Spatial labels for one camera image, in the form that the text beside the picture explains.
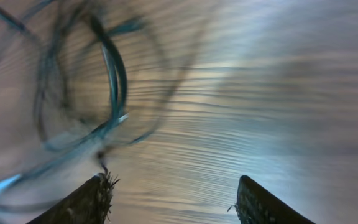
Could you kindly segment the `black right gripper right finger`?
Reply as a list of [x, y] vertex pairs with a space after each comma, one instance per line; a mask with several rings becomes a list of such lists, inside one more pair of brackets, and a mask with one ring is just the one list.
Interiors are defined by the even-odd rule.
[[241, 224], [314, 224], [247, 175], [239, 179], [232, 207]]

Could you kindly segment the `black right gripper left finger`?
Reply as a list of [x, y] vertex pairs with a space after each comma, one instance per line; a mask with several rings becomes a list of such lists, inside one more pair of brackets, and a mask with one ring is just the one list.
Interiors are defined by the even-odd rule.
[[27, 224], [104, 224], [119, 179], [98, 173]]

